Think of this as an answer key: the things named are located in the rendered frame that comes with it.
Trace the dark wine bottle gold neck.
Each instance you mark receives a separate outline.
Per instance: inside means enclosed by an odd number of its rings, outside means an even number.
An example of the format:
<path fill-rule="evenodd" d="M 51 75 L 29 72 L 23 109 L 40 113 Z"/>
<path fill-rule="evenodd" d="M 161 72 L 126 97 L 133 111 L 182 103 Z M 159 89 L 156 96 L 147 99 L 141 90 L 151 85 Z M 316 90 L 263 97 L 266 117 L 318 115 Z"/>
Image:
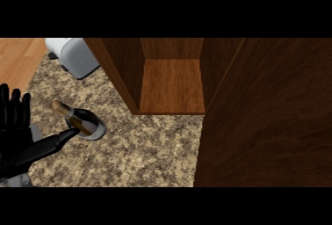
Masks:
<path fill-rule="evenodd" d="M 86 140 L 98 141 L 104 137 L 107 126 L 92 111 L 73 108 L 60 100 L 51 101 L 51 109 L 66 118 L 70 128 L 80 129 L 80 136 Z"/>

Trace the dark brown cabinet door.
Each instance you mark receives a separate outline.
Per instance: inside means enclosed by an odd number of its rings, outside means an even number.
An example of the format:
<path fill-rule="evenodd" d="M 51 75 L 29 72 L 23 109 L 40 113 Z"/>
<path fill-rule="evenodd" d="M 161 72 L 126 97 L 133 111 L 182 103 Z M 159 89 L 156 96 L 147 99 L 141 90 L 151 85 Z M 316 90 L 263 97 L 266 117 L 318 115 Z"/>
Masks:
<path fill-rule="evenodd" d="M 195 187 L 332 186 L 332 39 L 247 39 L 203 123 Z"/>

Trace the brown wooden cabinet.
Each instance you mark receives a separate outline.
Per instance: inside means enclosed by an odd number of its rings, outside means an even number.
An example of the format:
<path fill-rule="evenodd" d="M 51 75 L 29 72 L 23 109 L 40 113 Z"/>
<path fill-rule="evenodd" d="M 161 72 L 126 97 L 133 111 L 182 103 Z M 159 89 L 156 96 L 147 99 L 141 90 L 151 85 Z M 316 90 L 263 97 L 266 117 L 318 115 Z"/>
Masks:
<path fill-rule="evenodd" d="M 244 42 L 240 38 L 88 38 L 136 115 L 203 115 Z"/>

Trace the pale grey appliance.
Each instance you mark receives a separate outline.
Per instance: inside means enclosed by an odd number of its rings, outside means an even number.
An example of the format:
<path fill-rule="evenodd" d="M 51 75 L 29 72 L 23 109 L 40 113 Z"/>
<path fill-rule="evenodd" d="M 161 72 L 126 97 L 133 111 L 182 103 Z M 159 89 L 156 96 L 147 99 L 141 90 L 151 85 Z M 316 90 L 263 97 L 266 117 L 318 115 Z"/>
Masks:
<path fill-rule="evenodd" d="M 101 67 L 83 38 L 46 38 L 49 59 L 58 60 L 63 69 L 83 80 Z"/>

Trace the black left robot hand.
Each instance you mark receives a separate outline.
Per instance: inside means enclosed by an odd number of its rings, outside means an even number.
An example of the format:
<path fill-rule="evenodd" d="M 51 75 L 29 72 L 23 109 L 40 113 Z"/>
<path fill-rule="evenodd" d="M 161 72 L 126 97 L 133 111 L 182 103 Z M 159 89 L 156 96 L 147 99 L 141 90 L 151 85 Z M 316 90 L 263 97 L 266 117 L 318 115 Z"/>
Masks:
<path fill-rule="evenodd" d="M 32 164 L 63 149 L 69 140 L 80 133 L 71 128 L 40 141 L 33 140 L 32 95 L 21 90 L 9 92 L 0 84 L 0 182 L 29 172 Z"/>

